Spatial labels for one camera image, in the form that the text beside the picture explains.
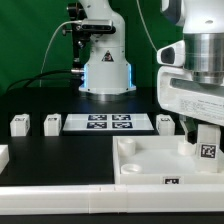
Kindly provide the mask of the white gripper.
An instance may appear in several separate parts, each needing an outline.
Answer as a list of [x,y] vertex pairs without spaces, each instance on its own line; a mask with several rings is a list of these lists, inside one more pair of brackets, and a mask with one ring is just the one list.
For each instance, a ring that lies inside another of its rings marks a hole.
[[224,84],[200,84],[192,80],[190,71],[162,66],[157,75],[157,97],[164,110],[181,114],[185,140],[191,144],[197,141],[192,118],[224,126]]

